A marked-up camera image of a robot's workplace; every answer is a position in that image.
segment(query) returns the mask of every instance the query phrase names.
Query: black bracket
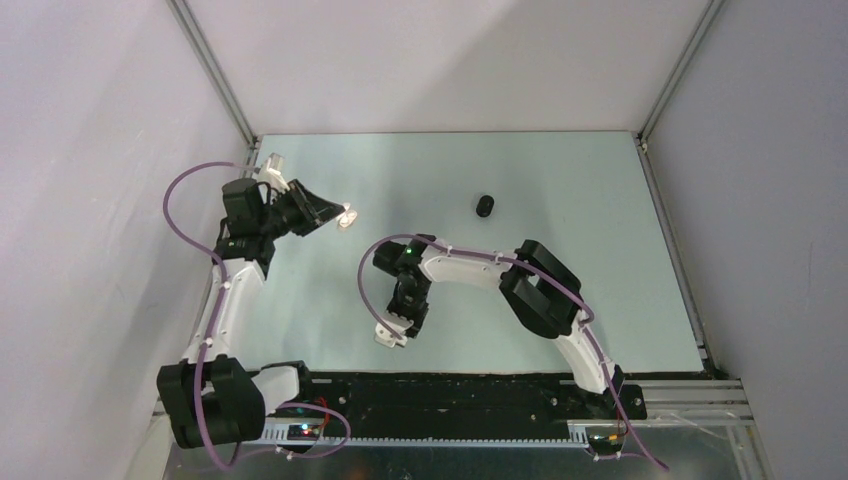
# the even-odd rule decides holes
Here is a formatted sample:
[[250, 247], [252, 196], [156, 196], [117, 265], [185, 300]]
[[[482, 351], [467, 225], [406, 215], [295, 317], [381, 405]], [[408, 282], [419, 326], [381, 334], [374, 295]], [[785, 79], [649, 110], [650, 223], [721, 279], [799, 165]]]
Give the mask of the black bracket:
[[[196, 364], [186, 360], [159, 369], [156, 386], [180, 448], [203, 446], [194, 409]], [[214, 391], [203, 395], [206, 427], [214, 445], [256, 440], [265, 428], [265, 400], [250, 375], [235, 358], [223, 355], [203, 366], [203, 384]]]
[[[525, 261], [547, 273], [580, 297], [580, 280], [571, 273], [547, 248], [535, 240], [525, 240], [515, 251], [518, 260]], [[540, 337], [554, 339], [571, 335], [571, 324], [580, 310], [562, 292], [548, 282], [530, 282], [533, 274], [513, 266], [501, 275], [500, 291], [525, 328]]]

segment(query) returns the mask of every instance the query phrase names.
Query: purple cable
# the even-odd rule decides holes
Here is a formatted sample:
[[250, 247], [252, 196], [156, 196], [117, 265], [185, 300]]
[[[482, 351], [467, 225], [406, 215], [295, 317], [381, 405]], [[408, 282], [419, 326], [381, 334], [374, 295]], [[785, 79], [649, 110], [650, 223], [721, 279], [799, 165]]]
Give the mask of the purple cable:
[[[396, 332], [392, 327], [390, 327], [389, 324], [386, 323], [385, 320], [383, 320], [383, 318], [380, 316], [380, 314], [377, 313], [377, 310], [374, 308], [374, 306], [371, 305], [371, 302], [368, 301], [368, 296], [365, 295], [365, 285], [364, 285], [364, 282], [363, 282], [363, 273], [365, 271], [365, 262], [368, 261], [368, 257], [370, 257], [371, 254], [374, 253], [374, 251], [377, 250], [377, 248], [380, 245], [382, 245], [386, 242], [390, 242], [392, 240], [397, 240], [397, 239], [401, 239], [401, 238], [418, 240], [419, 242], [422, 242], [422, 243], [424, 243], [424, 244], [426, 244], [430, 247], [433, 247], [436, 250], [443, 252], [443, 253], [448, 251], [447, 247], [445, 247], [443, 245], [439, 245], [438, 243], [436, 243], [432, 240], [429, 240], [427, 238], [424, 238], [420, 235], [413, 235], [411, 233], [399, 233], [399, 234], [396, 234], [396, 235], [389, 235], [388, 237], [377, 240], [373, 245], [368, 247], [368, 250], [365, 251], [365, 254], [362, 256], [362, 259], [359, 261], [359, 269], [356, 272], [356, 284], [359, 287], [359, 295], [362, 297], [363, 303], [365, 303], [365, 308], [367, 308], [368, 311], [371, 312], [371, 315], [377, 320], [377, 322], [380, 325], [383, 326], [383, 328], [388, 330], [389, 333], [391, 333], [392, 336], [397, 338], [397, 339], [401, 339], [402, 338], [401, 335], [398, 332]], [[542, 270], [534, 267], [533, 265], [530, 265], [529, 263], [523, 262], [523, 261], [515, 259], [515, 258], [506, 258], [506, 257], [498, 258], [498, 255], [495, 254], [495, 253], [473, 252], [473, 251], [470, 251], [470, 250], [452, 249], [450, 251], [450, 254], [460, 256], [460, 257], [472, 257], [472, 258], [482, 258], [484, 260], [491, 260], [491, 261], [501, 261], [501, 262], [505, 262], [505, 263], [510, 263], [512, 265], [517, 265], [518, 267], [521, 267], [525, 270], [528, 270], [529, 272], [533, 273], [534, 275], [539, 276], [539, 278], [541, 278], [542, 280], [553, 285], [554, 288], [556, 288], [557, 290], [562, 292], [563, 295], [568, 297], [572, 302], [577, 304], [578, 307], [580, 307], [584, 312], [586, 312], [586, 315], [588, 316], [588, 318], [586, 320], [582, 321], [581, 325], [591, 323], [592, 320], [595, 319], [595, 312], [592, 311], [592, 309], [589, 308], [588, 305], [586, 305], [586, 303], [583, 301], [583, 299], [581, 299], [580, 297], [575, 295], [569, 289], [560, 285], [560, 283], [557, 282], [556, 280], [554, 280], [553, 277], [551, 277], [547, 273], [543, 272]]]
[[[357, 286], [359, 287], [359, 295], [362, 297], [363, 303], [365, 303], [365, 308], [367, 308], [368, 311], [371, 312], [371, 315], [377, 320], [377, 322], [380, 323], [380, 325], [383, 326], [383, 328], [388, 330], [392, 334], [392, 336], [394, 336], [395, 338], [398, 338], [398, 339], [401, 338], [401, 335], [399, 333], [397, 333], [396, 331], [394, 331], [380, 317], [380, 315], [377, 313], [377, 310], [374, 309], [374, 306], [371, 305], [370, 301], [368, 301], [368, 297], [365, 295], [365, 285], [363, 283], [362, 274], [363, 274], [363, 271], [365, 269], [365, 262], [368, 260], [368, 257], [371, 256], [371, 254], [375, 250], [377, 250], [377, 248], [380, 245], [382, 245], [386, 242], [390, 242], [392, 240], [400, 239], [400, 238], [408, 238], [408, 239], [418, 240], [418, 241], [420, 241], [420, 242], [422, 242], [422, 243], [424, 243], [428, 246], [435, 248], [436, 250], [438, 250], [440, 252], [447, 252], [448, 251], [447, 247], [439, 245], [438, 243], [433, 242], [433, 241], [431, 241], [427, 238], [424, 238], [420, 235], [413, 235], [413, 234], [410, 234], [410, 233], [399, 233], [399, 234], [396, 234], [396, 235], [389, 235], [388, 237], [382, 238], [382, 239], [378, 240], [377, 242], [375, 242], [373, 245], [371, 245], [368, 248], [368, 250], [365, 251], [365, 255], [363, 255], [362, 259], [359, 261], [359, 269], [358, 269], [357, 274], [356, 274], [356, 282], [357, 282]], [[656, 465], [657, 467], [659, 467], [663, 471], [666, 471], [666, 472], [669, 471], [668, 465], [666, 465], [660, 459], [658, 459], [653, 454], [651, 454], [651, 452], [648, 450], [648, 448], [645, 447], [645, 444], [642, 442], [642, 439], [639, 438], [639, 434], [636, 433], [636, 430], [633, 428], [633, 425], [631, 425], [630, 418], [628, 418], [627, 413], [624, 411], [624, 406], [621, 404], [621, 399], [618, 396], [618, 392], [615, 391], [615, 387], [612, 384], [612, 379], [610, 378], [610, 374], [607, 371], [606, 365], [602, 361], [602, 359], [606, 358], [606, 355], [604, 355], [603, 349], [601, 349], [601, 346], [598, 344], [598, 341], [595, 338], [594, 333], [592, 333], [592, 329], [589, 328], [589, 325], [588, 325], [590, 322], [592, 322], [592, 320], [595, 319], [595, 313], [592, 311], [591, 308], [589, 308], [588, 305], [586, 305], [585, 302], [583, 302], [583, 300], [580, 297], [575, 295], [569, 289], [565, 288], [565, 286], [563, 286], [561, 283], [556, 281], [553, 277], [551, 277], [547, 273], [545, 273], [542, 270], [534, 267], [533, 265], [530, 265], [529, 263], [525, 263], [525, 262], [518, 260], [518, 259], [504, 258], [504, 257], [501, 257], [501, 258], [498, 259], [498, 258], [496, 258], [497, 257], [496, 254], [488, 254], [488, 253], [474, 252], [474, 251], [469, 251], [469, 250], [457, 250], [457, 249], [451, 249], [450, 254], [456, 255], [456, 256], [459, 256], [459, 257], [472, 257], [472, 258], [482, 258], [484, 260], [491, 260], [491, 261], [502, 261], [502, 262], [507, 262], [507, 263], [510, 263], [512, 265], [516, 265], [518, 267], [521, 267], [521, 268], [539, 276], [539, 278], [541, 278], [542, 280], [551, 284], [554, 288], [559, 290], [563, 295], [568, 297], [572, 302], [577, 304], [577, 306], [579, 306], [583, 311], [585, 311], [588, 318], [586, 320], [584, 320], [583, 322], [580, 322], [580, 328], [585, 329], [586, 337], [589, 339], [589, 343], [592, 344], [592, 348], [595, 350], [595, 353], [598, 355], [598, 359], [601, 360], [600, 365], [601, 365], [601, 371], [604, 374], [604, 381], [606, 382], [607, 388], [609, 388], [610, 393], [612, 394], [612, 398], [615, 401], [616, 408], [618, 408], [619, 413], [621, 413], [621, 418], [622, 418], [622, 420], [624, 420], [624, 424], [627, 425], [627, 429], [630, 432], [630, 435], [633, 436], [634, 440], [636, 440], [636, 443], [639, 445], [639, 448], [644, 453], [644, 457], [647, 458], [648, 460], [650, 460], [654, 465]], [[628, 454], [627, 456], [633, 456], [633, 455], [640, 456], [639, 454]]]
[[638, 453], [630, 453], [630, 452], [625, 452], [625, 453], [622, 453], [621, 455], [598, 455], [592, 449], [592, 447], [589, 447], [589, 448], [587, 448], [586, 450], [583, 450], [583, 451], [586, 453], [586, 455], [589, 455], [590, 457], [593, 457], [593, 458], [597, 457], [597, 460], [621, 460], [622, 458], [645, 458], [644, 455], [641, 455], [641, 454], [638, 454]]
[[[235, 462], [237, 462], [237, 461], [240, 462], [240, 461], [245, 460], [247, 458], [250, 458], [250, 457], [253, 457], [253, 456], [256, 456], [256, 455], [261, 455], [263, 453], [285, 453], [286, 455], [291, 455], [292, 458], [306, 458], [306, 459], [322, 458], [322, 457], [326, 457], [328, 455], [332, 455], [332, 454], [338, 452], [339, 450], [342, 449], [342, 447], [345, 446], [345, 444], [348, 441], [350, 441], [350, 437], [351, 437], [351, 434], [353, 432], [351, 427], [350, 427], [350, 422], [347, 421], [347, 418], [345, 418], [344, 415], [342, 415], [341, 413], [339, 413], [335, 410], [332, 410], [332, 409], [329, 409], [329, 408], [324, 408], [324, 407], [321, 407], [321, 406], [318, 406], [318, 405], [312, 405], [312, 404], [309, 404], [309, 403], [298, 403], [298, 402], [285, 402], [285, 403], [281, 404], [280, 406], [278, 406], [277, 408], [278, 409], [280, 409], [280, 408], [305, 408], [307, 410], [314, 410], [314, 411], [317, 411], [317, 412], [330, 414], [330, 415], [338, 418], [339, 420], [341, 420], [341, 422], [344, 424], [344, 426], [345, 426], [345, 436], [342, 439], [342, 441], [338, 445], [333, 446], [333, 448], [331, 448], [331, 449], [329, 449], [325, 452], [314, 453], [314, 454], [291, 452], [291, 451], [288, 451], [288, 450], [286, 450], [282, 447], [264, 447], [264, 448], [258, 448], [256, 450], [251, 450], [250, 452], [247, 452], [247, 453], [240, 453], [239, 448], [240, 448], [241, 444], [238, 444], [238, 445], [236, 445], [236, 449], [233, 451], [233, 457], [232, 457], [232, 460], [230, 460], [230, 463], [229, 463], [230, 466], [235, 464]], [[212, 472], [212, 471], [215, 471], [215, 470], [218, 470], [218, 469], [219, 469], [219, 467], [217, 465], [211, 466], [211, 467], [205, 467], [205, 468], [190, 468], [190, 467], [185, 468], [186, 471], [189, 471], [189, 472], [192, 472], [192, 473], [208, 473], [208, 472]]]
[[312, 404], [309, 404], [309, 403], [299, 403], [299, 402], [286, 402], [286, 403], [283, 403], [282, 405], [280, 405], [277, 408], [278, 409], [279, 408], [305, 408], [307, 410], [315, 410], [317, 412], [329, 413], [330, 415], [341, 420], [341, 422], [345, 426], [345, 436], [342, 439], [342, 441], [339, 442], [338, 445], [335, 445], [333, 448], [327, 450], [326, 452], [309, 454], [309, 453], [295, 453], [295, 452], [289, 452], [287, 450], [283, 450], [284, 452], [286, 452], [287, 455], [291, 455], [294, 458], [322, 458], [322, 457], [326, 457], [328, 455], [332, 455], [332, 454], [338, 452], [339, 450], [342, 449], [342, 447], [345, 446], [345, 444], [347, 444], [348, 441], [350, 441], [350, 436], [353, 433], [353, 431], [350, 428], [350, 422], [347, 421], [347, 419], [344, 417], [344, 415], [342, 415], [341, 413], [339, 413], [335, 410], [332, 410], [330, 408], [319, 407], [318, 405], [312, 405]]
[[[592, 333], [592, 329], [588, 327], [584, 327], [586, 330], [586, 338], [589, 339], [589, 343], [592, 344], [592, 348], [595, 350], [595, 353], [598, 355], [598, 358], [604, 358], [604, 351], [601, 349], [598, 340], [595, 338], [595, 334]], [[612, 399], [615, 401], [615, 406], [618, 408], [618, 411], [621, 413], [621, 419], [624, 420], [624, 425], [627, 426], [627, 431], [630, 432], [629, 435], [633, 437], [633, 440], [636, 441], [636, 444], [639, 445], [639, 449], [642, 450], [645, 458], [651, 461], [654, 465], [656, 465], [660, 470], [665, 472], [669, 471], [668, 465], [663, 463], [662, 460], [655, 457], [653, 453], [648, 450], [648, 447], [642, 442], [642, 438], [639, 437], [639, 434], [636, 433], [636, 429], [633, 428], [633, 425], [630, 423], [630, 418], [624, 413], [624, 406], [621, 404], [621, 398], [618, 396], [618, 392], [615, 391], [615, 388], [612, 386], [612, 379], [610, 378], [610, 374], [607, 371], [607, 366], [604, 363], [601, 363], [601, 371], [604, 373], [604, 381], [607, 383], [607, 386], [610, 389], [610, 393], [612, 393]]]
[[[173, 230], [174, 233], [176, 233], [177, 236], [180, 237], [183, 241], [185, 241], [186, 243], [188, 243], [192, 247], [196, 248], [197, 250], [200, 250], [201, 252], [208, 255], [209, 257], [211, 257], [212, 261], [215, 262], [215, 264], [218, 266], [219, 270], [221, 271], [221, 287], [218, 289], [218, 296], [215, 298], [215, 305], [212, 307], [212, 313], [209, 317], [209, 323], [206, 325], [206, 331], [204, 333], [205, 338], [210, 338], [212, 336], [212, 332], [215, 331], [215, 324], [218, 322], [218, 316], [221, 314], [221, 305], [223, 304], [224, 293], [226, 292], [226, 288], [224, 287], [224, 284], [229, 280], [229, 275], [227, 274], [227, 267], [226, 267], [226, 265], [224, 265], [224, 261], [221, 259], [221, 257], [217, 253], [215, 253], [213, 250], [205, 247], [204, 245], [194, 241], [191, 237], [189, 237], [188, 235], [183, 233], [183, 231], [180, 230], [179, 227], [177, 227], [177, 224], [174, 223], [174, 219], [171, 218], [171, 212], [170, 212], [170, 209], [169, 209], [169, 202], [171, 201], [171, 194], [174, 193], [174, 188], [176, 188], [176, 186], [181, 181], [183, 181], [186, 177], [188, 177], [189, 175], [191, 175], [191, 174], [193, 174], [197, 171], [200, 171], [200, 170], [203, 170], [203, 169], [206, 169], [206, 168], [211, 168], [211, 167], [230, 167], [230, 168], [236, 168], [236, 169], [239, 169], [239, 170], [246, 170], [246, 171], [249, 171], [249, 172], [252, 171], [254, 173], [258, 171], [258, 169], [255, 168], [255, 167], [249, 167], [249, 166], [246, 166], [246, 165], [238, 165], [238, 164], [231, 163], [231, 162], [201, 163], [200, 165], [196, 165], [194, 167], [189, 168], [188, 170], [186, 170], [185, 172], [183, 172], [179, 176], [177, 176], [177, 178], [175, 178], [174, 181], [172, 181], [171, 184], [168, 185], [168, 189], [165, 190], [165, 198], [162, 200], [162, 213], [165, 215], [165, 221], [168, 223], [168, 226], [171, 227], [171, 230]], [[228, 463], [224, 463], [224, 461], [221, 460], [221, 457], [218, 456], [218, 452], [215, 451], [215, 447], [212, 444], [212, 438], [209, 436], [209, 428], [206, 425], [206, 415], [203, 412], [203, 401], [202, 401], [202, 396], [201, 396], [201, 390], [202, 390], [202, 384], [203, 384], [203, 363], [206, 361], [206, 350], [207, 349], [208, 349], [208, 346], [205, 343], [201, 343], [200, 348], [199, 348], [198, 353], [197, 353], [197, 367], [194, 369], [194, 385], [193, 385], [193, 389], [194, 389], [194, 410], [195, 410], [195, 413], [197, 415], [197, 425], [198, 425], [198, 428], [200, 430], [200, 437], [203, 440], [203, 446], [206, 448], [206, 452], [209, 453], [209, 458], [212, 459], [212, 463], [214, 463], [215, 466], [217, 466], [218, 469], [223, 470], [223, 471], [230, 471], [230, 470], [232, 470], [233, 465], [236, 463], [236, 461], [238, 461], [241, 458], [253, 456], [253, 455], [256, 455], [257, 453], [264, 453], [264, 451], [273, 452], [273, 451], [276, 451], [276, 449], [266, 449], [264, 451], [259, 450], [259, 451], [255, 451], [255, 452], [250, 452], [250, 454], [245, 454], [245, 455], [239, 457], [239, 455], [238, 455], [239, 454], [239, 448], [236, 447], [236, 450], [233, 453], [233, 458], [230, 459], [230, 461]], [[344, 418], [344, 416], [342, 414], [336, 412], [335, 410], [330, 410], [328, 408], [319, 407], [319, 406], [316, 406], [316, 405], [309, 405], [309, 404], [306, 404], [306, 403], [284, 403], [283, 405], [281, 405], [281, 407], [283, 407], [283, 406], [296, 406], [298, 408], [307, 408], [307, 409], [312, 409], [312, 410], [317, 410], [317, 411], [320, 411], [320, 412], [328, 413], [330, 415], [335, 416], [336, 418], [339, 418], [342, 421], [342, 423], [344, 423], [346, 431], [347, 431], [345, 438], [342, 440], [342, 442], [340, 444], [336, 445], [335, 447], [333, 447], [332, 449], [326, 451], [326, 452], [323, 452], [321, 454], [316, 454], [316, 455], [304, 455], [304, 454], [289, 452], [289, 454], [291, 454], [292, 456], [297, 456], [297, 457], [300, 457], [300, 458], [325, 457], [327, 455], [330, 455], [332, 453], [337, 452], [342, 446], [344, 446], [344, 444], [347, 443], [348, 440], [350, 440], [350, 436], [351, 436], [350, 423], [348, 423], [347, 419]]]

